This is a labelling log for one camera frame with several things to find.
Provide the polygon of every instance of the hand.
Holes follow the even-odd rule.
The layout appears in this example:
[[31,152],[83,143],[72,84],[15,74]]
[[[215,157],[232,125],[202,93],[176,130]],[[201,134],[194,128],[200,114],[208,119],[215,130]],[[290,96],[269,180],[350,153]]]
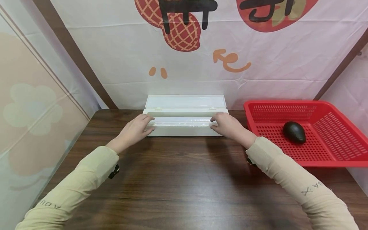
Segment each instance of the hand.
[[239,142],[246,149],[249,149],[257,138],[254,133],[244,128],[235,117],[228,113],[216,113],[211,118],[211,122],[213,121],[216,121],[218,126],[212,125],[211,129],[224,137]]
[[138,115],[136,118],[128,122],[120,134],[112,139],[106,147],[114,150],[119,155],[129,146],[134,145],[155,130],[154,128],[146,130],[148,123],[154,119],[155,118],[146,114]]

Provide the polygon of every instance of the white plastic box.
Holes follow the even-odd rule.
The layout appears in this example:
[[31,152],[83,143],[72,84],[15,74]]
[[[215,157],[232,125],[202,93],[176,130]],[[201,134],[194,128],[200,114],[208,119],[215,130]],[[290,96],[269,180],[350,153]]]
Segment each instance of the white plastic box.
[[151,137],[220,136],[210,129],[218,112],[229,113],[223,95],[149,95],[143,114],[155,118]]

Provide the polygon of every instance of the avocado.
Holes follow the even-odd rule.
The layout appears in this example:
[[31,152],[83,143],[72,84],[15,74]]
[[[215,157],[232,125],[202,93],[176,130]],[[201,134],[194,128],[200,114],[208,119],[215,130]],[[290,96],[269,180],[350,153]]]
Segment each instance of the avocado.
[[282,128],[284,136],[296,144],[304,144],[306,142],[305,131],[303,127],[294,121],[289,121]]

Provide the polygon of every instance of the long sleeve shirt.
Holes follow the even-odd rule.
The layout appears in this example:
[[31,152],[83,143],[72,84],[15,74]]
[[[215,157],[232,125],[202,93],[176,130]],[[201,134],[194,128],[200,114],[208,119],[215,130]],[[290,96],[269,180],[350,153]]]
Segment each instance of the long sleeve shirt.
[[[313,229],[358,230],[346,204],[274,143],[258,137],[246,153],[302,206]],[[117,161],[113,150],[104,146],[95,149],[27,212],[16,230],[63,229],[81,202],[107,179]]]

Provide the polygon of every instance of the right hand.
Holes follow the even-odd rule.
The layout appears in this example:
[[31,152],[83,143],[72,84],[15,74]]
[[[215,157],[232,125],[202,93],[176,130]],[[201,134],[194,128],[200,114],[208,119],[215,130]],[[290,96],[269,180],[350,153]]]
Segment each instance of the right hand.
[[251,131],[244,128],[240,122],[228,113],[216,113],[211,122],[216,121],[218,126],[210,126],[216,133],[224,137],[233,139],[249,149],[255,142],[257,136]]

